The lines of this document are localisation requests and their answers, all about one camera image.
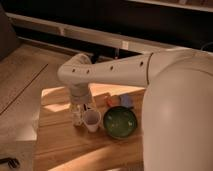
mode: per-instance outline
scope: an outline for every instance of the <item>white cup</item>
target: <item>white cup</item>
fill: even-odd
[[[82,120],[89,132],[96,132],[101,122],[101,113],[94,109],[88,109],[83,113]]]

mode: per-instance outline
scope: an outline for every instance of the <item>wooden table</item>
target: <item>wooden table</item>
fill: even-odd
[[[38,137],[35,150],[35,171],[99,171],[142,162],[141,106],[144,89],[137,87],[92,84],[96,106],[102,114],[108,109],[106,95],[129,93],[133,99],[138,128],[125,140],[109,137],[103,126],[89,133],[84,126],[74,127],[69,112],[66,88],[42,92]]]

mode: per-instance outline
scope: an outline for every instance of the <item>cabinet door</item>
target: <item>cabinet door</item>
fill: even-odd
[[[213,0],[205,0],[204,1],[204,6],[207,6],[207,7],[213,7]]]
[[[187,5],[203,5],[203,0],[188,0]]]

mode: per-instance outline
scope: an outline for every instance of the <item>small container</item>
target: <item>small container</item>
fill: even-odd
[[[94,109],[88,109],[83,113],[82,120],[89,132],[96,132],[101,122],[101,113]]]

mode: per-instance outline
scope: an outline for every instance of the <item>clear plastic bottle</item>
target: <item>clear plastic bottle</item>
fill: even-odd
[[[84,105],[70,104],[70,112],[72,117],[72,123],[74,126],[82,125],[82,114],[84,112]]]

